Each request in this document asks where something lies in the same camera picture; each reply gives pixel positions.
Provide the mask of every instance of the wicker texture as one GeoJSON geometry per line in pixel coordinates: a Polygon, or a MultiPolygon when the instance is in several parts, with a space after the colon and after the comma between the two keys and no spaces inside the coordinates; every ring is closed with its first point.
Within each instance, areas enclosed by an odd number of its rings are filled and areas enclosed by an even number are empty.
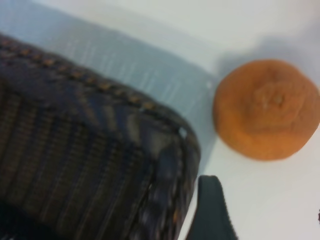
{"type": "Polygon", "coordinates": [[[199,159],[168,108],[0,36],[0,239],[176,239],[199,159]]]}

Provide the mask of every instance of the wicker basket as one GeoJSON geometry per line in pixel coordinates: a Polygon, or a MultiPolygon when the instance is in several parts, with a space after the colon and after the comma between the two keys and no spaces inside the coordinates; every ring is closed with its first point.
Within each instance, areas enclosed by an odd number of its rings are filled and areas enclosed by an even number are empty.
{"type": "Polygon", "coordinates": [[[170,109],[0,35],[0,239],[177,239],[199,160],[170,109]]]}

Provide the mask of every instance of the white table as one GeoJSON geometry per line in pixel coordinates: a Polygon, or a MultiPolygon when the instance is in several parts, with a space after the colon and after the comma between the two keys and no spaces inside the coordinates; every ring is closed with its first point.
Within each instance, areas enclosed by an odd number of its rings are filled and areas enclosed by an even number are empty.
{"type": "MultiPolygon", "coordinates": [[[[215,76],[256,58],[281,58],[320,84],[317,0],[37,0],[115,28],[215,76]]],[[[241,240],[318,240],[320,131],[284,161],[257,162],[218,138],[199,174],[217,175],[241,240]]],[[[196,194],[179,239],[184,239],[196,194]]]]}

